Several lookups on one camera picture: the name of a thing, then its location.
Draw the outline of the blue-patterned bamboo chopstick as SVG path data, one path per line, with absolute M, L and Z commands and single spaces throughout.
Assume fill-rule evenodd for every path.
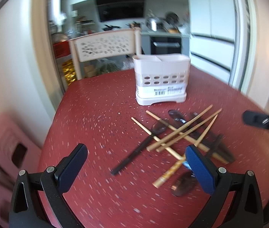
M 202 132 L 202 134 L 198 137 L 196 142 L 193 143 L 193 145 L 195 147 L 198 147 L 199 144 L 202 142 L 202 140 L 204 139 L 206 134 L 211 129 L 215 120 L 213 120 L 213 119 L 211 120 L 209 125 L 205 128 L 205 130 Z M 182 160 L 176 161 L 164 174 L 162 174 L 156 181 L 153 182 L 154 187 L 159 188 L 160 186 L 162 186 L 183 165 L 183 162 L 185 162 L 185 160 L 186 160 L 186 156 L 183 155 L 182 157 L 183 157 Z

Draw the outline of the black-handled metal spoon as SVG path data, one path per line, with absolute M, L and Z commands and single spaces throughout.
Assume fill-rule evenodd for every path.
M 157 121 L 152 125 L 151 132 L 156 136 L 163 133 L 167 128 L 167 125 Z M 131 163 L 153 140 L 153 138 L 148 135 L 131 153 L 123 159 L 117 166 L 111 169 L 110 173 L 115 176 L 117 175 L 123 168 L 125 168 L 129 163 Z

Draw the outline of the pink plastic stool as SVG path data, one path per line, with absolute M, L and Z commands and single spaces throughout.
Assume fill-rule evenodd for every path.
M 19 171 L 37 170 L 41 148 L 7 115 L 0 115 L 0 226 L 8 227 L 9 207 Z

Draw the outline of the dark plastic spoon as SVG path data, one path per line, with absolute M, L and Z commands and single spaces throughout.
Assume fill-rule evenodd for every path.
M 190 112 L 189 117 L 194 118 L 198 115 L 196 112 Z M 190 125 L 189 128 L 193 127 L 194 125 L 198 124 L 202 121 L 202 118 L 198 118 L 193 125 Z M 201 133 L 204 131 L 204 129 L 207 127 L 207 125 L 202 125 L 200 128 L 198 128 L 196 131 L 192 132 L 190 136 L 192 136 L 194 139 L 198 139 L 198 137 L 201 135 Z M 225 160 L 228 161 L 228 163 L 235 162 L 236 158 L 234 154 L 227 148 L 227 146 L 223 143 L 223 134 L 218 134 L 215 132 L 212 132 L 212 130 L 209 130 L 209 132 L 206 134 L 206 137 L 202 140 L 202 144 L 205 146 L 209 146 L 209 148 L 213 148 L 216 140 L 220 137 L 220 143 L 217 146 L 216 152 L 221 155 Z
M 171 193 L 176 197 L 187 195 L 198 184 L 192 171 L 186 171 L 179 176 L 171 187 Z
M 185 118 L 183 117 L 183 115 L 179 111 L 169 110 L 168 114 L 173 119 L 173 122 L 177 128 L 181 127 L 184 123 L 186 123 Z M 185 132 L 187 132 L 187 130 L 189 130 L 192 127 L 194 127 L 194 125 L 190 125 L 189 128 L 186 128 L 182 132 L 185 133 Z M 200 128 L 206 129 L 207 126 L 202 125 Z M 209 151 L 206 153 L 205 157 L 206 156 L 211 157 L 213 155 L 213 153 L 218 149 L 219 144 L 220 144 L 222 137 L 223 137 L 222 134 L 217 135 L 217 134 L 213 133 L 211 130 L 209 130 L 208 134 L 209 134 L 208 135 L 209 138 L 211 138 L 213 141 L 211 142 L 211 139 L 203 139 L 202 140 L 202 143 L 205 143 L 205 146 L 209 148 Z M 193 131 L 191 133 L 191 136 L 196 140 L 199 138 L 200 135 L 201 135 L 201 133 L 198 131 Z

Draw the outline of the white plastic utensil holder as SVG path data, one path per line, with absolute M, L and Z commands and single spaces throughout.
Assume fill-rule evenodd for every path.
M 148 106 L 186 100 L 191 60 L 183 54 L 133 56 L 136 101 Z

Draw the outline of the white refrigerator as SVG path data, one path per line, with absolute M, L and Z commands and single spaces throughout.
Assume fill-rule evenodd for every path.
M 191 64 L 229 83 L 235 50 L 234 0 L 189 0 Z

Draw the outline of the red plastic basket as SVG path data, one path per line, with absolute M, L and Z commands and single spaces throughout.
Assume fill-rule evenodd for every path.
M 61 41 L 53 44 L 55 58 L 66 57 L 71 54 L 68 41 Z

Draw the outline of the black built-in oven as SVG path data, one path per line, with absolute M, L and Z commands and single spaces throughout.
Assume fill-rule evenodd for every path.
M 180 54 L 182 53 L 182 40 L 174 37 L 152 36 L 150 50 L 152 55 Z

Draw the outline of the white perforated storage cart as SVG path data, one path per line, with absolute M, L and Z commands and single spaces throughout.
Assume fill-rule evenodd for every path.
M 80 63 L 121 55 L 140 55 L 141 28 L 93 33 L 69 40 L 69 48 L 78 80 L 83 78 Z

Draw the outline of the black range hood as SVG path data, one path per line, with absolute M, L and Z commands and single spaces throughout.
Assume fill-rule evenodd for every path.
M 101 22 L 144 17 L 145 0 L 95 0 Z

